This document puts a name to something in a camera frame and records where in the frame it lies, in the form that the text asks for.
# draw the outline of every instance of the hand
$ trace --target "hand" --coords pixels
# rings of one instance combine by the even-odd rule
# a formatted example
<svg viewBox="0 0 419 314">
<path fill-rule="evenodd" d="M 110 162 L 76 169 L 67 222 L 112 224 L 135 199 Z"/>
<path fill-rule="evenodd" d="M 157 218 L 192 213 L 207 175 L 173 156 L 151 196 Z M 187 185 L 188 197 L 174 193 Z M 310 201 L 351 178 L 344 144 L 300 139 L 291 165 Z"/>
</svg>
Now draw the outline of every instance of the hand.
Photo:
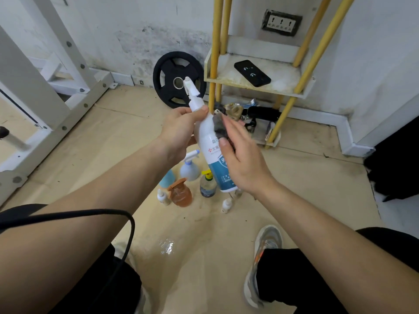
<svg viewBox="0 0 419 314">
<path fill-rule="evenodd" d="M 225 128 L 236 149 L 235 153 L 226 138 L 219 140 L 221 153 L 227 163 L 233 182 L 245 192 L 255 196 L 272 184 L 273 178 L 256 142 L 247 130 L 230 118 L 223 116 Z"/>
<path fill-rule="evenodd" d="M 168 148 L 169 161 L 173 161 L 173 165 L 185 158 L 188 146 L 196 144 L 192 136 L 195 122 L 204 120 L 207 114 L 207 106 L 194 112 L 191 108 L 179 107 L 166 116 L 159 139 Z"/>
</svg>

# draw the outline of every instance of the white sneaker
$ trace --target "white sneaker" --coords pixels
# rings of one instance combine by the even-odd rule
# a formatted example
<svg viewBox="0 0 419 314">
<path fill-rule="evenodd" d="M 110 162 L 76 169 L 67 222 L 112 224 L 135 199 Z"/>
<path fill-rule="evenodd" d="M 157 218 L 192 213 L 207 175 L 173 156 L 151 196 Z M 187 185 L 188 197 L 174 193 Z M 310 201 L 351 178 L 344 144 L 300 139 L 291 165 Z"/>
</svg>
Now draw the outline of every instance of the white sneaker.
<svg viewBox="0 0 419 314">
<path fill-rule="evenodd" d="M 125 253 L 125 249 L 127 248 L 127 244 L 124 242 L 118 242 L 116 244 L 113 244 L 113 247 L 115 248 L 114 256 L 119 259 L 122 259 Z M 134 269 L 135 272 L 137 272 L 135 258 L 134 258 L 134 255 L 130 251 L 128 251 L 128 255 L 127 255 L 127 258 L 125 259 L 125 262 L 128 263 L 131 266 L 131 268 Z M 138 302 L 137 308 L 135 309 L 134 314 L 151 314 L 150 295 L 144 289 L 143 285 L 141 285 L 139 302 Z"/>
<path fill-rule="evenodd" d="M 254 262 L 244 281 L 244 297 L 253 307 L 264 308 L 264 302 L 259 298 L 258 285 L 256 282 L 256 272 L 258 262 L 265 249 L 282 248 L 282 237 L 278 227 L 268 225 L 263 227 L 255 239 Z"/>
</svg>

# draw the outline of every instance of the forearm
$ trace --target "forearm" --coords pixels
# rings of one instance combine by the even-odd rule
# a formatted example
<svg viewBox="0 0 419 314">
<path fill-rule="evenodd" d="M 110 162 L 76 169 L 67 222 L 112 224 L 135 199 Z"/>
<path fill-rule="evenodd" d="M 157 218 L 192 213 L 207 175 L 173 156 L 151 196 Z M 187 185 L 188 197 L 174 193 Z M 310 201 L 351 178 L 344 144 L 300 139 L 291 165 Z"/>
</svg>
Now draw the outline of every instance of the forearm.
<svg viewBox="0 0 419 314">
<path fill-rule="evenodd" d="M 133 214 L 172 161 L 165 146 L 155 140 L 37 214 L 94 208 Z M 126 222 L 122 216 L 102 215 L 5 231 L 0 236 L 0 311 L 48 311 L 80 280 Z"/>
<path fill-rule="evenodd" d="M 350 313 L 413 313 L 419 274 L 276 181 L 256 198 Z"/>
</svg>

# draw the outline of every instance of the floor seam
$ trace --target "floor seam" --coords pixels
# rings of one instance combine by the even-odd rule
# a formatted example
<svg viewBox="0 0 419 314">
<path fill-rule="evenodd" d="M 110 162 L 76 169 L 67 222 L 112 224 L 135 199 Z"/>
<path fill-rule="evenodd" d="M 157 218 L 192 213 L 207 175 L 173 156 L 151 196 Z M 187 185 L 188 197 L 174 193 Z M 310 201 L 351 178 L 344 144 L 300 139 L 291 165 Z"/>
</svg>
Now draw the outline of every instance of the floor seam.
<svg viewBox="0 0 419 314">
<path fill-rule="evenodd" d="M 128 112 L 124 112 L 124 111 L 120 111 L 120 110 L 114 110 L 114 109 L 108 109 L 108 108 L 104 108 L 104 107 L 99 107 L 98 105 L 93 105 L 94 107 L 96 107 L 96 108 L 99 108 L 99 109 L 103 109 L 103 110 L 109 110 L 109 111 L 115 111 L 115 112 L 120 112 L 120 113 L 123 113 L 123 114 L 125 114 L 125 115 L 130 115 L 130 116 L 135 116 L 135 117 L 139 117 L 139 118 L 142 118 L 142 119 L 149 119 L 149 117 L 144 117 L 144 116 L 139 116 L 139 115 L 135 115 L 135 114 L 133 114 L 133 113 L 128 113 Z"/>
<path fill-rule="evenodd" d="M 285 149 L 287 149 L 287 150 L 292 150 L 292 151 L 297 151 L 297 152 L 302 152 L 302 153 L 307 153 L 307 154 L 312 154 L 312 155 L 317 155 L 318 157 L 324 157 L 324 158 L 326 158 L 326 159 L 334 159 L 334 160 L 338 160 L 338 161 L 343 161 L 343 162 L 348 162 L 348 163 L 353 163 L 353 164 L 358 164 L 358 165 L 362 165 L 362 166 L 364 166 L 364 164 L 363 163 L 356 163 L 356 162 L 352 162 L 352 161 L 348 161 L 348 160 L 344 160 L 344 159 L 337 159 L 337 158 L 335 158 L 335 157 L 328 157 L 328 156 L 326 156 L 326 155 L 321 155 L 321 154 L 317 154 L 317 153 L 311 153 L 311 152 L 307 152 L 307 151 L 301 151 L 301 150 L 297 150 L 297 149 L 295 149 L 295 148 L 287 148 L 287 147 L 281 147 L 281 146 L 279 146 L 280 148 L 285 148 Z"/>
</svg>

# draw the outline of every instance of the yellow metal rod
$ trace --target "yellow metal rod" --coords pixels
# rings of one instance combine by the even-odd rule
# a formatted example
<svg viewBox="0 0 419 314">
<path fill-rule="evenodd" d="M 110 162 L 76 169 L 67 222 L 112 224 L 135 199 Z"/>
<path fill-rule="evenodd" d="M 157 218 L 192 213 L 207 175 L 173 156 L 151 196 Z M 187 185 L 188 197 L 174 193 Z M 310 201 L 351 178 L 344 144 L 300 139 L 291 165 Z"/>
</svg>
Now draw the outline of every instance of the yellow metal rod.
<svg viewBox="0 0 419 314">
<path fill-rule="evenodd" d="M 335 34 L 336 30 L 338 29 L 340 23 L 342 22 L 343 18 L 345 17 L 346 13 L 350 9 L 352 3 L 354 0 L 342 0 L 341 4 L 339 5 L 338 10 L 336 11 L 335 16 L 333 17 L 332 21 L 330 22 L 326 32 L 324 33 L 323 37 L 320 40 L 320 43 L 314 52 L 310 62 L 307 65 L 306 70 L 302 74 L 300 81 L 294 88 L 294 93 L 299 94 L 306 86 L 306 83 L 308 79 L 311 77 L 311 74 L 313 73 L 314 68 L 316 68 L 320 58 L 324 54 L 324 51 L 326 50 L 327 46 L 329 45 L 330 41 L 333 38 L 333 35 Z M 280 118 L 276 122 L 275 128 L 272 130 L 271 135 L 269 136 L 268 143 L 272 143 L 278 132 L 281 129 L 282 124 L 284 123 L 285 118 L 288 116 L 288 114 L 291 111 L 292 106 L 295 104 L 297 98 L 291 97 L 290 100 L 288 100 L 285 109 L 282 111 Z"/>
<path fill-rule="evenodd" d="M 221 102 L 221 89 L 223 88 L 222 84 L 217 84 L 215 86 L 215 100 Z"/>
<path fill-rule="evenodd" d="M 227 52 L 228 26 L 230 25 L 230 13 L 231 13 L 232 2 L 233 0 L 224 0 L 223 27 L 221 29 L 221 47 L 220 47 L 221 55 L 224 55 Z"/>
<path fill-rule="evenodd" d="M 272 109 L 279 110 L 279 109 L 280 109 L 280 107 L 281 107 L 281 105 L 282 105 L 282 101 L 283 101 L 283 100 L 284 100 L 284 95 L 279 94 L 279 95 L 276 97 L 276 101 L 275 101 L 275 104 L 274 104 L 274 106 L 272 107 Z"/>
<path fill-rule="evenodd" d="M 210 82 L 208 108 L 209 108 L 209 112 L 211 113 L 214 113 L 214 100 L 215 100 L 215 82 Z"/>
<path fill-rule="evenodd" d="M 322 20 L 324 13 L 326 13 L 326 10 L 329 6 L 330 1 L 331 0 L 321 1 L 320 6 L 318 7 L 317 13 L 314 16 L 313 21 L 311 22 L 310 28 L 307 31 L 306 37 L 304 38 L 304 41 L 300 49 L 298 50 L 297 55 L 295 56 L 294 62 L 292 63 L 293 67 L 298 67 L 301 64 L 302 59 L 307 53 L 310 42 L 313 39 L 314 34 L 316 33 L 318 25 L 320 24 L 320 21 Z"/>
<path fill-rule="evenodd" d="M 214 18 L 212 20 L 212 49 L 211 49 L 211 71 L 209 77 L 217 78 L 218 57 L 220 56 L 220 33 L 221 20 L 223 18 L 223 1 L 214 0 Z M 209 111 L 214 113 L 215 83 L 209 84 Z"/>
</svg>

